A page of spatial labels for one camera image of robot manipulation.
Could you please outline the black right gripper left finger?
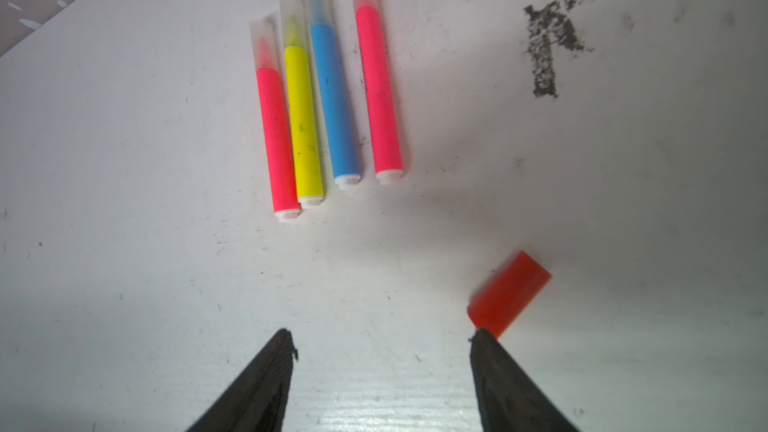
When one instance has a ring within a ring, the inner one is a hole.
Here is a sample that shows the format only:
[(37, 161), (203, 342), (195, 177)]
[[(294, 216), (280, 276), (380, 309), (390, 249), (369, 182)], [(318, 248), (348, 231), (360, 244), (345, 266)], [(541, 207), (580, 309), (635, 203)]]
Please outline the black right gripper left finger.
[(297, 359), (291, 332), (278, 330), (189, 429), (280, 432)]

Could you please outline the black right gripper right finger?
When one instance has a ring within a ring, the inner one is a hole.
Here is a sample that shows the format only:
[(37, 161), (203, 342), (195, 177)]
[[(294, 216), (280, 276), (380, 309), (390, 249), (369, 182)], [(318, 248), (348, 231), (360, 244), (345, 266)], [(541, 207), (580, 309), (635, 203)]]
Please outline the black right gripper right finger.
[(470, 364), (483, 430), (577, 431), (486, 329), (471, 339)]

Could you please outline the red pen cap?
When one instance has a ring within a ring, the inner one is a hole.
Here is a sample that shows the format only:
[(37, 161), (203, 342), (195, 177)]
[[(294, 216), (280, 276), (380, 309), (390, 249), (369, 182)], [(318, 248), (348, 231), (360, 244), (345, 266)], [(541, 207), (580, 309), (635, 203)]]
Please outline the red pen cap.
[(499, 338), (551, 279), (546, 268), (519, 250), (473, 293), (467, 315), (476, 329)]

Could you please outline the blue highlighter pen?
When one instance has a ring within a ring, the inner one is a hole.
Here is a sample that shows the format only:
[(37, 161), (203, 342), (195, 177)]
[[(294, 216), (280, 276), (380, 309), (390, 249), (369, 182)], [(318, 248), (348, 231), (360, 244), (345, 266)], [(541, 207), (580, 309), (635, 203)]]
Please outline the blue highlighter pen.
[(330, 0), (305, 0), (334, 183), (342, 190), (362, 178), (356, 135)]

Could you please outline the pink-red highlighter pen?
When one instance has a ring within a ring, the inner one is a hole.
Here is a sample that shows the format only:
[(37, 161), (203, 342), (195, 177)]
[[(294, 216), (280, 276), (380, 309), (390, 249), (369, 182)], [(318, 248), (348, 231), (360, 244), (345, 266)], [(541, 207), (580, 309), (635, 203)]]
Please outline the pink-red highlighter pen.
[(375, 177), (391, 185), (404, 175), (379, 0), (353, 0)]

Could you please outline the pink highlighter pen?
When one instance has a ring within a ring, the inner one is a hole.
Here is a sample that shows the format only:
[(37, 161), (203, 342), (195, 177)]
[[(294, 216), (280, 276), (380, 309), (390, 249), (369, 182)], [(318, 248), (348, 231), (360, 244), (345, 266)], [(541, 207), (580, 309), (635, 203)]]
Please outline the pink highlighter pen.
[(280, 222), (296, 219), (301, 212), (289, 117), (283, 89), (274, 27), (266, 21), (249, 24), (254, 55), (262, 128), (274, 216)]

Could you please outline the yellow highlighter pen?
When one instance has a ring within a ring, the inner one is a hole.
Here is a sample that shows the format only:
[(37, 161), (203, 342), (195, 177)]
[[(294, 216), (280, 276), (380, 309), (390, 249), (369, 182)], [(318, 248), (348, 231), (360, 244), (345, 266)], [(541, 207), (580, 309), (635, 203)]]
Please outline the yellow highlighter pen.
[(324, 199), (304, 6), (280, 0), (285, 79), (298, 201), (315, 207)]

